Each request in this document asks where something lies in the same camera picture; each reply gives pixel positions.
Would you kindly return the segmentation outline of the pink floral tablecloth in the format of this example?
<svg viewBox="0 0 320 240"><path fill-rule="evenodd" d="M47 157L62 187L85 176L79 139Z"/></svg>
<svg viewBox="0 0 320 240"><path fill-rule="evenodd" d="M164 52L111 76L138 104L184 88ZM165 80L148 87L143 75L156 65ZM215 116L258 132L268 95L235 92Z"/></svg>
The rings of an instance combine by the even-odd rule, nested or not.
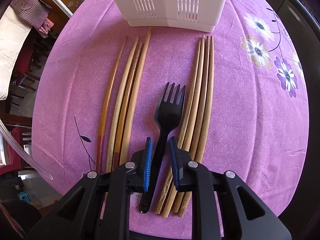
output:
<svg viewBox="0 0 320 240"><path fill-rule="evenodd" d="M140 81L129 152L157 141L155 110L167 83L190 87L201 32L131 27L114 0L85 0L58 36L36 93L33 158L65 194L94 167L101 109L121 55L114 110L135 41L151 38ZM276 214L300 179L309 133L306 84L294 45L265 0L226 0L214 38L214 92L203 164L234 171Z"/></svg>

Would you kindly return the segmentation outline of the red-patterned wooden chopstick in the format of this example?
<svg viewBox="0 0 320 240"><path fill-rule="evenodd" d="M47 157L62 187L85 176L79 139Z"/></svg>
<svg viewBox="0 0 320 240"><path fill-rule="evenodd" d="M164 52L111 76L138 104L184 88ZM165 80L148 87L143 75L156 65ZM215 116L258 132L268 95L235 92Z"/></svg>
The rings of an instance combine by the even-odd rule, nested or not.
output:
<svg viewBox="0 0 320 240"><path fill-rule="evenodd" d="M141 51L142 45L143 43L139 42L139 45L137 46L134 57L133 57L129 75L127 77L125 92L124 92L123 101L120 109L120 116L119 116L117 133L116 133L116 141L114 145L113 166L112 166L113 170L119 166L119 162L120 162L120 152L121 152L121 146L123 141L127 110L130 103L130 97L131 97L132 86L135 78L136 66L140 57L140 51Z"/></svg>

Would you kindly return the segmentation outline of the long light wooden chopstick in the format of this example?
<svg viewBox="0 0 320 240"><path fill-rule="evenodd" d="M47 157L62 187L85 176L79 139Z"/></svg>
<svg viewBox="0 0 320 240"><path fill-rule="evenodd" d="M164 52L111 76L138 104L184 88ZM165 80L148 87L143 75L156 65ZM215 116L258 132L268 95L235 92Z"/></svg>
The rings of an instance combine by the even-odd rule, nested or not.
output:
<svg viewBox="0 0 320 240"><path fill-rule="evenodd" d="M120 164L123 164L127 161L133 118L135 114L136 103L137 103L138 92L139 92L140 81L143 73L145 58L146 58L146 54L148 51L148 46L151 38L151 32L152 32L152 27L149 27L145 42L143 43L143 46L142 46L142 50L139 53L138 65L136 67L136 75L135 75L134 81L132 82L131 96L129 100L129 106L126 111L127 115L126 115L125 127L123 132L123 140L121 145L121 153L120 153L120 159L119 159Z"/></svg>

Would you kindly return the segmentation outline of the checkered pink apron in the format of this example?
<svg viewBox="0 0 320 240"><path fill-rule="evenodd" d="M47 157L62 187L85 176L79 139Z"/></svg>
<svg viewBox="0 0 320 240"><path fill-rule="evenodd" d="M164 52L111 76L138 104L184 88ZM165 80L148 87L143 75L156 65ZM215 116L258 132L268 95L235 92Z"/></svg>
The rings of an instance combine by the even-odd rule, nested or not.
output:
<svg viewBox="0 0 320 240"><path fill-rule="evenodd" d="M41 0L12 0L10 6L21 19L44 35L48 35L54 25L48 18L52 7Z"/></svg>

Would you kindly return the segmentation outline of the white hanging cloth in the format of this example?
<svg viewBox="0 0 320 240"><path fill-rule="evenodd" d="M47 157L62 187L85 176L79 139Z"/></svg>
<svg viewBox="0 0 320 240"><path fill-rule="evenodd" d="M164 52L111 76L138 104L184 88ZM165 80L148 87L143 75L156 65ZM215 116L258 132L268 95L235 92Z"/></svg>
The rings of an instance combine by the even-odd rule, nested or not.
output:
<svg viewBox="0 0 320 240"><path fill-rule="evenodd" d="M32 26L20 20L11 6L1 18L0 27L0 98L5 100L9 92L12 71Z"/></svg>

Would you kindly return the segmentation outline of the red-handled chopstick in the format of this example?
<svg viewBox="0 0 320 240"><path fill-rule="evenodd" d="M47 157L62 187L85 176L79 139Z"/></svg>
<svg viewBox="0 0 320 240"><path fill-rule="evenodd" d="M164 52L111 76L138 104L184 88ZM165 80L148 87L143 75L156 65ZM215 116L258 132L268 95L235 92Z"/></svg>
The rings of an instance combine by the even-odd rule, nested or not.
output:
<svg viewBox="0 0 320 240"><path fill-rule="evenodd" d="M116 77L116 72L117 72L117 69L118 69L118 66L120 63L121 55L123 53L126 41L127 41L127 36L125 36L123 42L121 43L120 49L119 49L117 57L116 57L116 61L115 61L113 68L111 70L111 75L110 75L110 78L107 83L103 107L101 110L99 129L98 129L98 139L97 139L96 165L95 165L95 170L98 174L101 173L101 167L102 167L106 122L107 122L107 116L108 116L108 109L110 106L112 88L113 88L114 80Z"/></svg>

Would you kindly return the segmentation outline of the black plastic fork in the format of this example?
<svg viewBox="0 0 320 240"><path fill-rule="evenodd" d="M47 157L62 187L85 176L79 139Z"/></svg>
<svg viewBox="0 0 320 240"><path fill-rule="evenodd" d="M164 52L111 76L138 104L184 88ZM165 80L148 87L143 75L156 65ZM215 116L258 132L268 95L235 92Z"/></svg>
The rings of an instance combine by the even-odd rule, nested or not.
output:
<svg viewBox="0 0 320 240"><path fill-rule="evenodd" d="M170 132L179 126L182 118L184 97L185 86L175 86L174 83L172 83L172 85L167 83L159 99L155 111L155 122L159 127L160 134L152 158L148 191L143 193L140 200L140 213L147 213L150 209L167 145L168 136Z"/></svg>

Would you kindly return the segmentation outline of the dark wooden chair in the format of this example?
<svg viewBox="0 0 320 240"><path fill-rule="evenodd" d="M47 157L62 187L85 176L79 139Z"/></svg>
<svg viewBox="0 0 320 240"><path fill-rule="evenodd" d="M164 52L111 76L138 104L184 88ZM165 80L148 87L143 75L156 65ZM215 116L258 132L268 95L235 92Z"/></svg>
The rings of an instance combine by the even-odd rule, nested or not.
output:
<svg viewBox="0 0 320 240"><path fill-rule="evenodd" d="M9 94L3 111L7 114L32 117L37 90L44 65L56 38L43 38L31 31L19 51L9 83Z"/></svg>

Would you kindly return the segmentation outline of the white plastic utensil holder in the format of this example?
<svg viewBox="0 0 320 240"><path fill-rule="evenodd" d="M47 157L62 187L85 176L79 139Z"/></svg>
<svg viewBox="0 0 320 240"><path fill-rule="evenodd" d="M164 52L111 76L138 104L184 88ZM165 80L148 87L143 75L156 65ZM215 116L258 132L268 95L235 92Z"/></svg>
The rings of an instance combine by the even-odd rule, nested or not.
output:
<svg viewBox="0 0 320 240"><path fill-rule="evenodd" d="M114 0L132 27L183 28L211 33L226 0Z"/></svg>

